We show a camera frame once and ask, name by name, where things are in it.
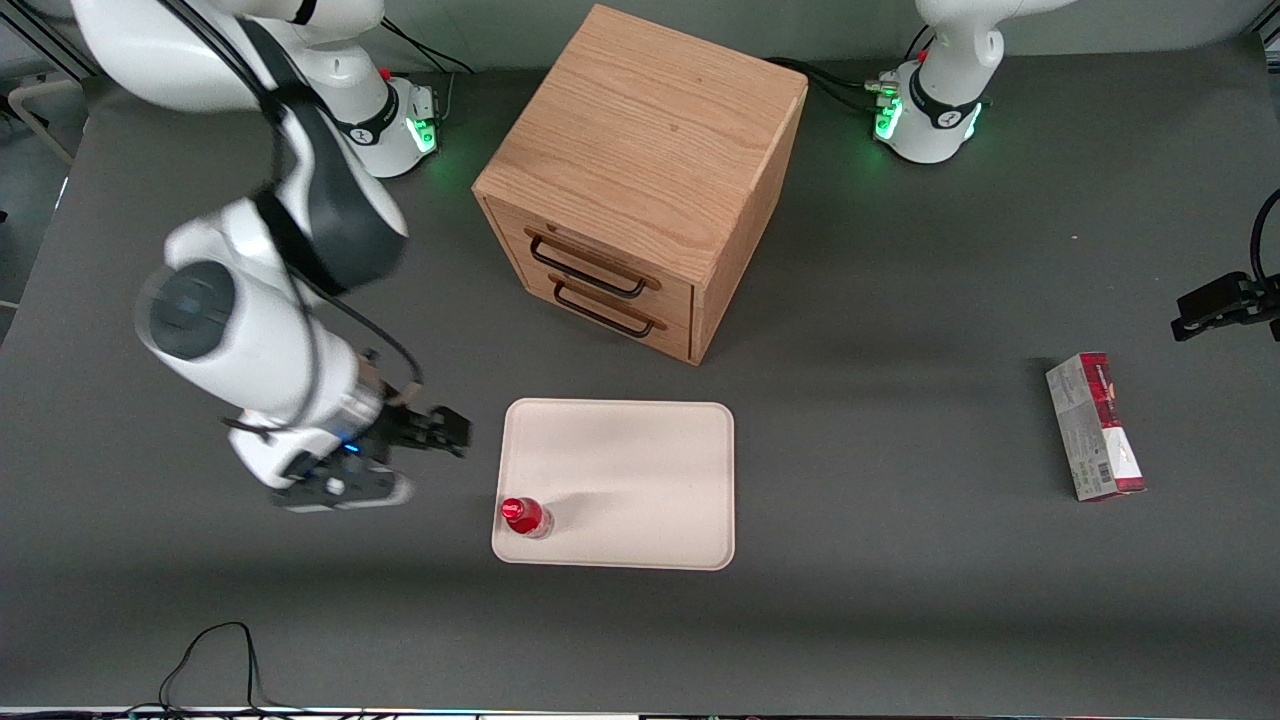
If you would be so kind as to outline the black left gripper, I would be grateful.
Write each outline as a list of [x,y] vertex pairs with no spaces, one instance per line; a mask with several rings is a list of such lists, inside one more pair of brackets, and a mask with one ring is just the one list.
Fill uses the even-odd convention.
[[1215,327],[1266,324],[1279,342],[1277,275],[1257,281],[1230,272],[1178,300],[1180,315],[1171,322],[1176,342],[1187,342]]

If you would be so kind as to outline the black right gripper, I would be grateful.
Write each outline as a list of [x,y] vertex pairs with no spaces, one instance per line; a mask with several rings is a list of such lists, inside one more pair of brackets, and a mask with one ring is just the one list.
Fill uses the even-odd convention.
[[[413,482],[390,466],[394,447],[408,448],[420,438],[415,413],[385,410],[353,439],[342,439],[328,454],[297,452],[284,466],[288,486],[271,492],[275,507],[390,507],[407,503]],[[466,457],[472,423],[457,411],[435,406],[430,411],[434,450]]]

